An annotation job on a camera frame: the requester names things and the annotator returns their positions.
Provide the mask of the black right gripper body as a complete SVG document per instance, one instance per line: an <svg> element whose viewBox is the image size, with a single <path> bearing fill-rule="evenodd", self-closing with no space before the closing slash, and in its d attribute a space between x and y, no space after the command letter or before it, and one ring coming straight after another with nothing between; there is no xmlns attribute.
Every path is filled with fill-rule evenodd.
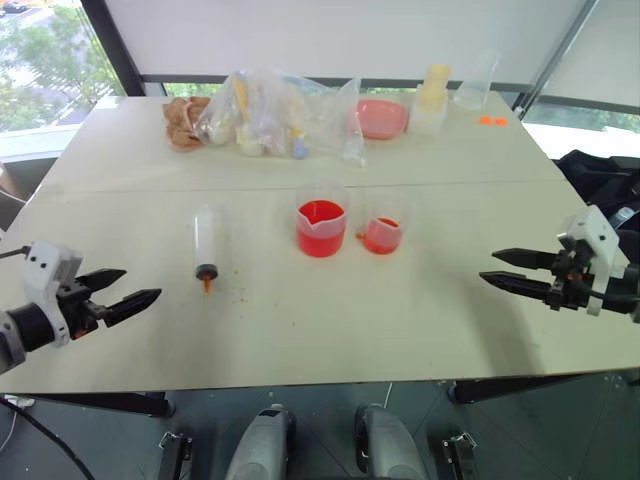
<svg viewBox="0 0 640 480"><path fill-rule="evenodd" d="M590 300L601 299L601 294L593 289L595 275L590 272L595 252L585 240L567 237L560 243L562 249L550 268L554 281L547 291L546 304L556 311L586 308Z"/></svg>

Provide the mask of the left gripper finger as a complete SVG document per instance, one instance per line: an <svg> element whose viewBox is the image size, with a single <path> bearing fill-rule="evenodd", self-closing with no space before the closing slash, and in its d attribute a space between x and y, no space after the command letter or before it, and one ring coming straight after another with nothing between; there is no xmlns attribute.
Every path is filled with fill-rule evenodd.
<svg viewBox="0 0 640 480"><path fill-rule="evenodd" d="M91 292L103 290L127 273L123 269L102 268L76 277L75 280Z"/></svg>
<svg viewBox="0 0 640 480"><path fill-rule="evenodd" d="M102 317L107 327L113 327L150 307L161 295L161 289L143 289L108 306Z"/></svg>

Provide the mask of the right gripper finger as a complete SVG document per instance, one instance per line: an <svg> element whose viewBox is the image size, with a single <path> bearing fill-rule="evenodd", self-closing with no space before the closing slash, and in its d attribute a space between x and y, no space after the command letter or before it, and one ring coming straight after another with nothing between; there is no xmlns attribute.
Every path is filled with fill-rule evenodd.
<svg viewBox="0 0 640 480"><path fill-rule="evenodd" d="M544 301L551 288L547 282L505 271L480 272L479 276L496 288L535 300Z"/></svg>
<svg viewBox="0 0 640 480"><path fill-rule="evenodd" d="M516 267L550 270L554 265L557 253L525 248L507 248L495 251L491 256Z"/></svg>

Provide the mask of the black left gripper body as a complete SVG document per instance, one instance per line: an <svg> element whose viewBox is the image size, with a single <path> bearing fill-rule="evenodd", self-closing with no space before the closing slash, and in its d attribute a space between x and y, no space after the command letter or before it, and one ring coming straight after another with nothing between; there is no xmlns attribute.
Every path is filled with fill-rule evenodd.
<svg viewBox="0 0 640 480"><path fill-rule="evenodd" d="M93 293L107 286L105 280L78 277L71 283L58 288L56 299L71 340L77 340L95 331L98 328L98 321L105 320L109 316L109 309L106 306L91 300Z"/></svg>

